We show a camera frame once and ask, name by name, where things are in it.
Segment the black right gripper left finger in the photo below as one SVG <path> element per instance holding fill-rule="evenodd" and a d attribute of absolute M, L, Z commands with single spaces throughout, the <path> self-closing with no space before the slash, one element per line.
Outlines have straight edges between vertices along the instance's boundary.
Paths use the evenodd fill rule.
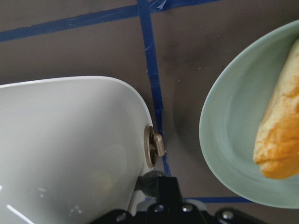
<path fill-rule="evenodd" d="M 156 202 L 137 213 L 139 224 L 204 224 L 202 212 L 181 196 L 175 177 L 157 179 Z"/>

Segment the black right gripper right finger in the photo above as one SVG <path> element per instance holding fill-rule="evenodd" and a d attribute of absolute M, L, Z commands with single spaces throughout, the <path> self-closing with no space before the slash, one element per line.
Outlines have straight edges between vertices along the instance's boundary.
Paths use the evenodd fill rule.
<path fill-rule="evenodd" d="M 221 224 L 263 224 L 264 221 L 233 208 L 223 208 L 215 217 Z"/>

